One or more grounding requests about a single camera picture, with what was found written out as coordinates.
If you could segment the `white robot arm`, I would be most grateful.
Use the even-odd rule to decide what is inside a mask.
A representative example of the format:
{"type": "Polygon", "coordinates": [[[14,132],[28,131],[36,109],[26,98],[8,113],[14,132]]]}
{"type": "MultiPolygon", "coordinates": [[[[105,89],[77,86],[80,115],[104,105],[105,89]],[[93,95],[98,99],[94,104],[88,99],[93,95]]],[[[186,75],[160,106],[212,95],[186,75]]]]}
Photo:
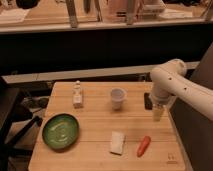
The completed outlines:
{"type": "Polygon", "coordinates": [[[150,77],[153,86],[150,100],[154,106],[166,105],[171,95],[189,104],[213,121],[213,90],[185,78],[187,66],[180,59],[173,59],[155,66],[150,77]]]}

